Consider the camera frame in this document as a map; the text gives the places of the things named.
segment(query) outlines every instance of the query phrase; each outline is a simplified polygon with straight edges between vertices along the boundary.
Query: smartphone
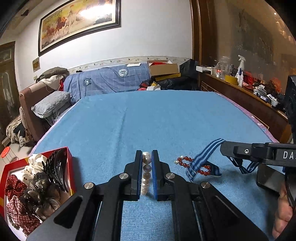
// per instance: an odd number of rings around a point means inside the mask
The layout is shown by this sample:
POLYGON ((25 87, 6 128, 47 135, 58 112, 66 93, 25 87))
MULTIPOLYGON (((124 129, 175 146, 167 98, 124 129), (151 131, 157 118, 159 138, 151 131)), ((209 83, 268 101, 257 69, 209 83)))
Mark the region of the smartphone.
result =
POLYGON ((256 184, 265 189, 279 194, 281 184, 285 182, 285 175, 265 164, 260 164, 257 169, 256 184))

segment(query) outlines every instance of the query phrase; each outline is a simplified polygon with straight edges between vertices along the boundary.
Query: blue striped ribbon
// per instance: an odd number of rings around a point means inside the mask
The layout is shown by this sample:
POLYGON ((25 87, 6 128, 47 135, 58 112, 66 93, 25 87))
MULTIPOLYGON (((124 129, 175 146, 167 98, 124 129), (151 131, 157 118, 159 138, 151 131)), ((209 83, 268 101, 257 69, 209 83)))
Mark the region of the blue striped ribbon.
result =
MULTIPOLYGON (((206 146, 205 149, 198 155, 196 155, 193 161, 189 164, 189 167, 186 170, 186 176, 192 182, 194 176, 197 174, 197 171, 204 165, 211 166, 211 175, 213 176, 221 176, 219 167, 208 162, 207 160, 213 154, 213 152, 220 146, 225 140, 219 138, 217 140, 212 141, 209 145, 206 146)), ((238 167, 242 174, 247 174, 253 172, 257 166, 260 164, 258 162, 251 162, 247 168, 245 168, 242 163, 242 159, 228 157, 228 159, 233 163, 234 166, 238 167)))

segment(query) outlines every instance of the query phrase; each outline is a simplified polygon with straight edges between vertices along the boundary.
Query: glass pitcher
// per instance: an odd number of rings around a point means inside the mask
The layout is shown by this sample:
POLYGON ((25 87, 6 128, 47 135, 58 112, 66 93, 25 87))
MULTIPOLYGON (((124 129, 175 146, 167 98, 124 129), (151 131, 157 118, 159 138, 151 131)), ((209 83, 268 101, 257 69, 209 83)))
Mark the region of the glass pitcher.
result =
POLYGON ((220 72, 220 78, 221 79, 225 79, 225 75, 229 74, 229 71, 230 71, 230 58, 229 57, 226 57, 226 56, 223 56, 221 58, 221 61, 217 63, 217 69, 220 69, 221 72, 220 72))

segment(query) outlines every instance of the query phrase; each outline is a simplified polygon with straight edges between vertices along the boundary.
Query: framed painting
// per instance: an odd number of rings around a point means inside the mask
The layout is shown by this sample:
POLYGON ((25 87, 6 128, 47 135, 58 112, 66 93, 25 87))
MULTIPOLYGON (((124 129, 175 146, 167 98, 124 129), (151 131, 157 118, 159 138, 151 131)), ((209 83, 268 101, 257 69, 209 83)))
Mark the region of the framed painting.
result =
POLYGON ((33 72, 40 69, 39 57, 32 61, 33 63, 33 72))
POLYGON ((70 0, 40 21, 38 55, 83 35, 120 26, 120 0, 70 0))

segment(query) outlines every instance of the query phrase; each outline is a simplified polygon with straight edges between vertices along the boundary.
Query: brown sofa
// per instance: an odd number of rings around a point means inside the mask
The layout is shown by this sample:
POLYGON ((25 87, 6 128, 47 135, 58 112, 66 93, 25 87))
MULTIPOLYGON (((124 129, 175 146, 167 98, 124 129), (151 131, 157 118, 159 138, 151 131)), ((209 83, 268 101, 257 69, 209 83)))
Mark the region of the brown sofa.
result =
POLYGON ((20 92, 20 104, 24 110, 29 132, 32 134, 34 141, 39 141, 46 133, 46 129, 44 128, 41 119, 31 110, 31 107, 53 91, 52 88, 48 87, 43 82, 38 82, 20 92))

